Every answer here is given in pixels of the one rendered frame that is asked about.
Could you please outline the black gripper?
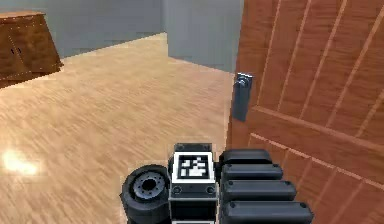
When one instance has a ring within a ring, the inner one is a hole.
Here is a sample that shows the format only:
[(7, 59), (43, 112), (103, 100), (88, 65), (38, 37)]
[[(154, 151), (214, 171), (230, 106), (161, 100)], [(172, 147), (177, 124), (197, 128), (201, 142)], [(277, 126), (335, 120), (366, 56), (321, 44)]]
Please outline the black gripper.
[(120, 193), (127, 224), (171, 224), (169, 184), (167, 168), (162, 165), (145, 165), (132, 171)]

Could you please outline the brown wooden cupboard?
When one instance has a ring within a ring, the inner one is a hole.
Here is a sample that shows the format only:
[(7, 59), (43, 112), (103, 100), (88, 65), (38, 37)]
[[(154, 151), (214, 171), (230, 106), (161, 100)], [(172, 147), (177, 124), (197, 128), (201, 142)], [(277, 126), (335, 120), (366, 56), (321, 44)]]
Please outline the brown wooden cupboard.
[(59, 72), (62, 66), (45, 13), (0, 13), (0, 89)]

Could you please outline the brown wooden room door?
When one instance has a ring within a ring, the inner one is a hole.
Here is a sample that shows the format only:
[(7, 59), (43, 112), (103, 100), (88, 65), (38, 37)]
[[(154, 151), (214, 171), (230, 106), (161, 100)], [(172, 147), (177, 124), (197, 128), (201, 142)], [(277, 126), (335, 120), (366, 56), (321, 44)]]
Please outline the brown wooden room door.
[(384, 224), (384, 0), (244, 0), (226, 146), (264, 148), (313, 224)]

